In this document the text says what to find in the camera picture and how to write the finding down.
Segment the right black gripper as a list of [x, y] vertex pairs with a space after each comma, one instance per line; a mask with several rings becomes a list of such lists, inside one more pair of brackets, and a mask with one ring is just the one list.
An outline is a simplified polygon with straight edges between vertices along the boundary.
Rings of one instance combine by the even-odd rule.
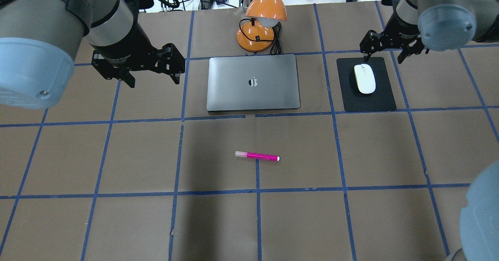
[[391, 7], [393, 13], [382, 33], [369, 30], [359, 43], [359, 50], [364, 54], [363, 62], [369, 62], [372, 55], [384, 49], [401, 49], [402, 51], [398, 55], [398, 64], [400, 65], [409, 56], [419, 55], [426, 49], [419, 36], [417, 25], [412, 25], [399, 16], [397, 5], [401, 1], [381, 0], [381, 4]]

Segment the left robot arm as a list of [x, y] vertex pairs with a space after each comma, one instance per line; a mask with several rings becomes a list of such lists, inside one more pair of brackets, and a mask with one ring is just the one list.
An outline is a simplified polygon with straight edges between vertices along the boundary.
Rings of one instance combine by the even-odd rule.
[[28, 109], [57, 104], [82, 39], [106, 80], [135, 87], [132, 71], [167, 74], [175, 84], [185, 58], [172, 43], [152, 46], [138, 23], [153, 0], [1, 0], [0, 101]]

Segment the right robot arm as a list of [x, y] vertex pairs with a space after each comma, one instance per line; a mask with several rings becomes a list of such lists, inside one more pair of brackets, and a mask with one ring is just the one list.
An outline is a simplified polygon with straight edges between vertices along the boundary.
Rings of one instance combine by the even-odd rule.
[[469, 42], [498, 42], [498, 0], [382, 0], [393, 9], [383, 32], [368, 30], [359, 44], [368, 62], [400, 49], [397, 61], [422, 52], [455, 50]]

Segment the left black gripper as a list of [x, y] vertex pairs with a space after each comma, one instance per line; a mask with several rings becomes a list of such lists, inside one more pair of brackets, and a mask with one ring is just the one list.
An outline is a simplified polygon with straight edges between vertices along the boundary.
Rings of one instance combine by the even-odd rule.
[[150, 70], [180, 84], [186, 60], [173, 43], [161, 50], [151, 45], [138, 23], [140, 0], [112, 0], [112, 6], [91, 25], [92, 65], [107, 80], [113, 78], [135, 88], [130, 71]]

